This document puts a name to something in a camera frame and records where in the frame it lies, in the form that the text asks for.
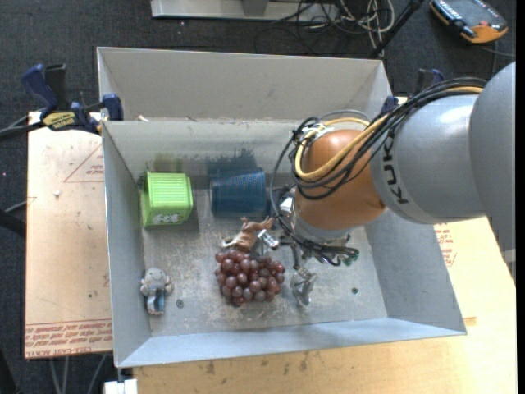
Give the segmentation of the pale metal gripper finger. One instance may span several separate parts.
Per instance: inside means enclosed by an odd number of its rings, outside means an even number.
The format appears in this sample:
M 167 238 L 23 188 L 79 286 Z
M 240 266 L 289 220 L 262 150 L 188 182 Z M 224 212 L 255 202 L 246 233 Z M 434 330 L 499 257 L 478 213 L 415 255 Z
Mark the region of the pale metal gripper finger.
M 310 272 L 307 268 L 299 268 L 290 280 L 290 288 L 299 305 L 309 306 L 311 299 L 310 294 L 313 290 L 317 274 Z
M 254 259 L 262 259 L 269 256 L 272 251 L 280 247 L 280 242 L 272 236 L 269 231 L 262 230 L 256 234 L 256 241 L 251 250 L 251 257 Z

